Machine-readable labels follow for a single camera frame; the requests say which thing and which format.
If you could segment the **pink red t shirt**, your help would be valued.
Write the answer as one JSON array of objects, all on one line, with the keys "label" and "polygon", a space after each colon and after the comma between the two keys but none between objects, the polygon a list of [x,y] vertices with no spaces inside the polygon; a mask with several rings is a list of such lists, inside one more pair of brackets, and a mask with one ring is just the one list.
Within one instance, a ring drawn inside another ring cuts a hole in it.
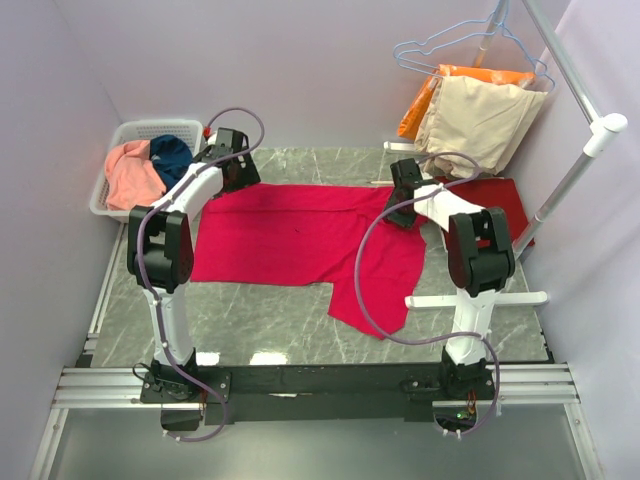
[{"label": "pink red t shirt", "polygon": [[367,335],[404,328],[422,274],[418,227],[375,218],[388,187],[258,184],[209,201],[196,239],[194,282],[329,283],[328,313]]}]

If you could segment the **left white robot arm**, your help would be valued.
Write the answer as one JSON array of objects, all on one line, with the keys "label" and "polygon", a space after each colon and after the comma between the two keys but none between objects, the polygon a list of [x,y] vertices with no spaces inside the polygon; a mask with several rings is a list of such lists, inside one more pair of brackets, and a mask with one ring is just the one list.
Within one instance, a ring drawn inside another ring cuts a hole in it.
[{"label": "left white robot arm", "polygon": [[186,285],[194,267],[191,222],[209,200],[261,181],[245,133],[220,128],[205,139],[197,154],[175,136],[152,139],[151,161],[168,181],[167,192],[129,212],[127,269],[143,289],[154,334],[144,388],[179,402],[202,391],[186,319]]}]

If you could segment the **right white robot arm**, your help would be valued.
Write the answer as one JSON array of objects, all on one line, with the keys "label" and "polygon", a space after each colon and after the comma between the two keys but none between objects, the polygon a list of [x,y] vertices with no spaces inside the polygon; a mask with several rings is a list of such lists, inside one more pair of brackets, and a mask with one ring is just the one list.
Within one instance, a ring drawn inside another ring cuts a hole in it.
[{"label": "right white robot arm", "polygon": [[453,336],[446,341],[439,387],[452,399],[465,398],[492,380],[486,368],[487,338],[497,294],[514,274],[507,216],[462,199],[446,185],[422,176],[415,159],[390,167],[393,190],[387,220],[409,228],[419,216],[448,233],[448,272],[456,286]]}]

